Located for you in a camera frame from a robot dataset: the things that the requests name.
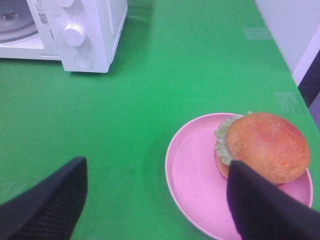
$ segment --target microwave button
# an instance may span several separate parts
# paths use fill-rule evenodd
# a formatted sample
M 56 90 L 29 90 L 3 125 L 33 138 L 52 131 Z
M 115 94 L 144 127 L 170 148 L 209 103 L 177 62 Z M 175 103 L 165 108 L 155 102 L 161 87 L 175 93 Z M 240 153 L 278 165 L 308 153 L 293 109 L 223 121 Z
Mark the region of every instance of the microwave button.
M 71 7 L 75 0 L 53 0 L 57 5 L 63 8 Z
M 75 55 L 74 61 L 78 66 L 84 69 L 90 69 L 93 67 L 91 57 L 82 53 Z
M 63 38 L 67 44 L 78 47 L 84 43 L 86 32 L 82 26 L 70 23 L 63 30 Z

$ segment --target top bun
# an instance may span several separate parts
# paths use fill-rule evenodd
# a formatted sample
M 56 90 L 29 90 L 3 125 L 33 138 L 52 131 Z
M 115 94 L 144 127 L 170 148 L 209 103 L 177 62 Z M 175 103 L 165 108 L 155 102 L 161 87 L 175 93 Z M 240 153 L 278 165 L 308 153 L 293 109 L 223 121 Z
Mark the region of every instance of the top bun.
M 274 184 L 301 176 L 310 162 L 310 150 L 302 133 L 288 120 L 267 112 L 235 121 L 225 142 L 234 160 L 243 161 Z

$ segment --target white wall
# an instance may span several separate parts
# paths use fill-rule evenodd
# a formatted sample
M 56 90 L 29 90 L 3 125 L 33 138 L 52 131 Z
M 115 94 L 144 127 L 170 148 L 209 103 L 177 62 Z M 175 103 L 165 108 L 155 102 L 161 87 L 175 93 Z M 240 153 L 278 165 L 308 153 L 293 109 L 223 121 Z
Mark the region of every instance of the white wall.
M 255 3 L 299 85 L 320 49 L 320 0 Z

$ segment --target hamburger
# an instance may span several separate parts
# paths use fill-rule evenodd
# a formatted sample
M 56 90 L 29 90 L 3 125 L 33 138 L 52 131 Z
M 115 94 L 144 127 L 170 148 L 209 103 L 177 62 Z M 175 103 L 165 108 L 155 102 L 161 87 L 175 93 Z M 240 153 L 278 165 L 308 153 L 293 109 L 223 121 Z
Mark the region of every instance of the hamburger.
M 301 176 L 310 162 L 303 134 L 288 120 L 268 112 L 235 114 L 214 135 L 216 165 L 226 178 L 231 161 L 243 161 L 271 183 L 284 184 Z

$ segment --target microwave sticker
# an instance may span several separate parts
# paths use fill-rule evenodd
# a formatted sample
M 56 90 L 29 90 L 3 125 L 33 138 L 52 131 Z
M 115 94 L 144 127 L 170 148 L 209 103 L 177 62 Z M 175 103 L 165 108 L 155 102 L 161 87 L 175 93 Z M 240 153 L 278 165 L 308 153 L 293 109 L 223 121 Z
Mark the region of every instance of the microwave sticker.
M 43 6 L 41 0 L 37 0 L 34 5 L 35 5 L 36 11 L 38 12 L 38 15 L 40 17 L 40 21 L 41 21 L 42 25 L 49 27 L 47 15 L 45 13 L 45 9 L 44 9 L 44 6 Z

